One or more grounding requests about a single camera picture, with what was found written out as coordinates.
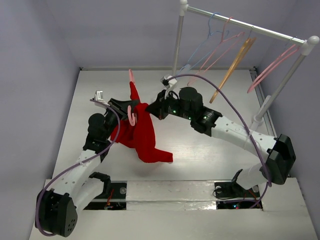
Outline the thick pink plastic hanger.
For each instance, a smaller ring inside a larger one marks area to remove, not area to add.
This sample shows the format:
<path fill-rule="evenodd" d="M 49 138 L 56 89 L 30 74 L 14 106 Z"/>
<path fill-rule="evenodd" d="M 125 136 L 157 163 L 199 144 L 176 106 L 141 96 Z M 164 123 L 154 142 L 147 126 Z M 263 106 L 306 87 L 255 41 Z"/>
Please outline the thick pink plastic hanger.
<path fill-rule="evenodd" d="M 128 70 L 129 74 L 129 86 L 130 86 L 130 99 L 131 100 L 139 100 L 139 94 L 136 88 L 135 78 L 131 69 Z M 134 107 L 128 107 L 128 121 L 131 126 L 134 126 L 137 123 L 137 118 L 135 113 L 132 113 Z"/>

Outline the red t shirt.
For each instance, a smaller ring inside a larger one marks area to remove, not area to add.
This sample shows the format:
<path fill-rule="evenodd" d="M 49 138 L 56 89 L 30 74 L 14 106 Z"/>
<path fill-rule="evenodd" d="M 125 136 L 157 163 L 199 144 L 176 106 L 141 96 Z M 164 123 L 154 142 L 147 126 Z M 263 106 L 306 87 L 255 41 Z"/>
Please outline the red t shirt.
<path fill-rule="evenodd" d="M 120 121 L 120 132 L 117 128 L 112 132 L 110 139 L 116 140 L 128 148 L 136 150 L 138 158 L 145 163 L 172 163 L 173 154 L 156 148 L 156 136 L 150 114 L 146 111 L 149 105 L 139 103 L 133 110 L 137 116 L 134 126 L 128 120 Z"/>

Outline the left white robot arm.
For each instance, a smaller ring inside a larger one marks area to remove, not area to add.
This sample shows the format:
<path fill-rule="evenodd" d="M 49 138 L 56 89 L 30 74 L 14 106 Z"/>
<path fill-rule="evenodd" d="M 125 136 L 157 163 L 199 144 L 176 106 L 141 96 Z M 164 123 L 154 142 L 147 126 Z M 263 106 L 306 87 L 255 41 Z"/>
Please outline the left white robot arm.
<path fill-rule="evenodd" d="M 78 216 L 97 196 L 110 194 L 110 176 L 96 168 L 104 161 L 110 147 L 112 132 L 120 133 L 120 123 L 132 115 L 139 100 L 121 101 L 114 98 L 107 103 L 91 99 L 105 108 L 88 119 L 87 136 L 82 152 L 69 168 L 56 175 L 38 194 L 35 227 L 47 237 L 67 238 L 75 229 Z"/>

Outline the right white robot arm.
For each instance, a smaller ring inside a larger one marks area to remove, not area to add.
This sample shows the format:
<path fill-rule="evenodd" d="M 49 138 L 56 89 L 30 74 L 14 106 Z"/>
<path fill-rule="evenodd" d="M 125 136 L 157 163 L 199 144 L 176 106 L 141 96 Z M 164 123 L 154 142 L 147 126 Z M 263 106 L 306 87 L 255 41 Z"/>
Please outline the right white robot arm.
<path fill-rule="evenodd" d="M 287 135 L 265 135 L 231 121 L 204 106 L 202 95 L 193 87 L 182 88 L 178 97 L 162 90 L 146 111 L 160 120 L 168 115 L 189 120 L 196 132 L 229 142 L 260 158 L 258 164 L 238 170 L 233 177 L 230 190 L 235 196 L 263 183 L 283 185 L 295 163 L 295 151 Z"/>

